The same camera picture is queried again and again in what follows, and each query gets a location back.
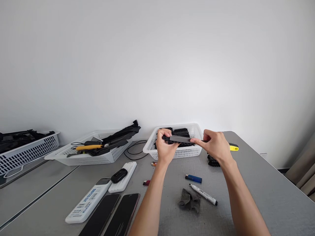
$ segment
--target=electrical outlet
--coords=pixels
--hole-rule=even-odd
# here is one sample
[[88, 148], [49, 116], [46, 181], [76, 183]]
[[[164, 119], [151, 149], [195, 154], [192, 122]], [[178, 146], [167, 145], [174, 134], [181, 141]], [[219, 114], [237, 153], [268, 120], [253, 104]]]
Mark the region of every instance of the electrical outlet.
[[266, 154], [266, 153], [260, 153], [260, 155], [261, 155], [264, 159], [266, 159], [266, 157], [267, 157], [267, 154]]

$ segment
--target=yellow handle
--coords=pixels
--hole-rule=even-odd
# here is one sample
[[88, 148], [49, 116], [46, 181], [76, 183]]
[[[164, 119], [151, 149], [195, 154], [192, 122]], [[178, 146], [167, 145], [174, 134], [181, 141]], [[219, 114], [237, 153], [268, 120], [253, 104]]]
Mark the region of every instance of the yellow handle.
[[239, 150], [239, 147], [230, 145], [230, 151], [238, 151], [238, 150]]
[[76, 148], [77, 151], [81, 150], [91, 150], [91, 149], [97, 149], [97, 148], [102, 148], [103, 145], [87, 145], [87, 146], [79, 146]]

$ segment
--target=white wire basket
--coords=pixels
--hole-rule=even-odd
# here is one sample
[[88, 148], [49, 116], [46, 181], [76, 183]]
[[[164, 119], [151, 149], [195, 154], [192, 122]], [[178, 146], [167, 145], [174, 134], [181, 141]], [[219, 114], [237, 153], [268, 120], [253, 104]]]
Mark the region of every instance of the white wire basket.
[[[111, 129], [111, 130], [98, 130], [94, 131], [83, 138], [77, 139], [74, 142], [84, 143], [90, 141], [93, 137], [104, 139], [108, 136], [120, 131], [121, 129]], [[100, 156], [90, 156], [89, 154], [80, 154], [67, 157], [68, 154], [77, 153], [76, 150], [71, 149], [73, 145], [68, 144], [50, 154], [48, 154], [46, 160], [57, 160], [67, 166], [79, 166], [79, 165], [97, 165], [97, 164], [109, 164], [117, 160], [117, 158], [126, 150], [126, 148], [131, 144], [132, 138], [128, 140], [128, 143], [124, 146], [111, 149], [109, 153]]]
[[[182, 124], [182, 125], [164, 125], [156, 127], [149, 140], [147, 141], [146, 145], [143, 147], [144, 153], [149, 153], [153, 159], [158, 160], [158, 151], [155, 149], [154, 143], [157, 140], [157, 132], [158, 129], [165, 128], [165, 127], [171, 127], [174, 129], [180, 129], [180, 128], [186, 128], [188, 129], [190, 138], [203, 138], [202, 131], [198, 124], [191, 123], [191, 124]], [[198, 145], [190, 146], [190, 147], [179, 147], [177, 148], [174, 158], [181, 158], [181, 157], [192, 157], [192, 156], [198, 156], [200, 155], [202, 150], [202, 147]]]
[[32, 143], [1, 153], [0, 176], [59, 147], [59, 140], [57, 136], [59, 133], [60, 132], [55, 132], [52, 135], [36, 140]]

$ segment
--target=hand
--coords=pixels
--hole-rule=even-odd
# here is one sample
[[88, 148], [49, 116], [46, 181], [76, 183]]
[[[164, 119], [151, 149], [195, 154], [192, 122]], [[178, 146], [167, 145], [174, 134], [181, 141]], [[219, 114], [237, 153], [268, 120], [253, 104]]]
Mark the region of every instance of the hand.
[[230, 152], [230, 145], [222, 132], [214, 132], [205, 129], [203, 131], [203, 140], [208, 142], [205, 143], [197, 138], [193, 138], [190, 141], [205, 149], [210, 156], [219, 162], [220, 165], [233, 161], [233, 157]]
[[172, 132], [169, 129], [159, 129], [157, 131], [157, 153], [158, 153], [158, 164], [165, 164], [168, 166], [173, 157], [175, 155], [175, 151], [178, 148], [178, 143], [167, 144], [164, 139], [162, 139], [163, 135], [170, 137], [172, 136]]

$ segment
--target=blue lighter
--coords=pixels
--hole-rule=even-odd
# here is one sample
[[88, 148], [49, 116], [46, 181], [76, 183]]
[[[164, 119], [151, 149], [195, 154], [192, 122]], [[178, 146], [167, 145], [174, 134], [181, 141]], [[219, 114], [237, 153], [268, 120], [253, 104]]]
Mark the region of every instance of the blue lighter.
[[201, 183], [202, 182], [202, 178], [199, 178], [199, 177], [196, 177], [196, 176], [193, 176], [193, 175], [189, 175], [189, 174], [187, 174], [185, 176], [185, 179], [189, 179], [189, 180], [195, 181], [197, 183]]

